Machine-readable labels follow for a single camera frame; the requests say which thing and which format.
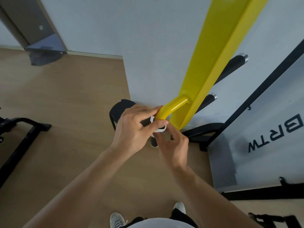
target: logo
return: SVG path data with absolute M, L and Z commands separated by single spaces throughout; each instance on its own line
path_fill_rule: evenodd
M 287 133 L 291 133 L 299 128 L 301 128 L 303 126 L 303 121 L 301 119 L 300 114 L 297 114 L 295 116 L 293 116 L 292 118 L 288 119 L 286 122 L 284 122 L 284 127 Z M 279 128 L 279 132 L 275 131 L 275 130 L 270 130 L 271 134 L 270 134 L 270 140 L 271 141 L 275 141 L 279 138 L 284 137 L 284 131 L 282 128 L 282 125 L 278 126 Z M 255 150 L 255 148 L 261 148 L 264 145 L 269 144 L 269 141 L 265 141 L 263 135 L 261 135 L 261 144 L 259 145 L 257 143 L 256 140 L 253 140 L 253 142 L 249 142 L 249 146 L 248 146 L 248 153 Z

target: person's right hand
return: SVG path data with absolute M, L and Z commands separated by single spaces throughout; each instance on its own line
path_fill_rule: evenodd
M 166 141 L 161 133 L 153 133 L 161 158 L 170 170 L 176 168 L 184 169 L 187 166 L 189 140 L 171 123 L 167 125 L 167 130 L 172 135 L 173 140 Z

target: gray sneaker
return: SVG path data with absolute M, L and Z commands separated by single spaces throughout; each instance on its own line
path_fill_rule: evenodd
M 185 209 L 185 206 L 183 203 L 181 203 L 181 202 L 175 203 L 173 209 L 175 209 L 175 208 L 178 209 L 180 212 L 186 214 L 186 209 Z
M 111 214 L 111 217 L 110 217 L 110 227 L 111 228 L 121 228 L 125 224 L 126 224 L 126 222 L 120 213 L 114 212 Z

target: yellow metal bar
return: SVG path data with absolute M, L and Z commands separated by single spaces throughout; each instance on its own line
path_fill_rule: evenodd
M 189 123 L 267 1 L 212 0 L 179 96 L 156 119 L 172 113 L 170 122 L 179 130 Z

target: yellow handle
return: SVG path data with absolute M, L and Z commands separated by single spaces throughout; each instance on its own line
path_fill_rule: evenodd
M 155 116 L 155 119 L 165 120 L 172 112 L 189 103 L 189 99 L 185 95 L 180 95 L 174 98 L 171 102 L 163 106 Z

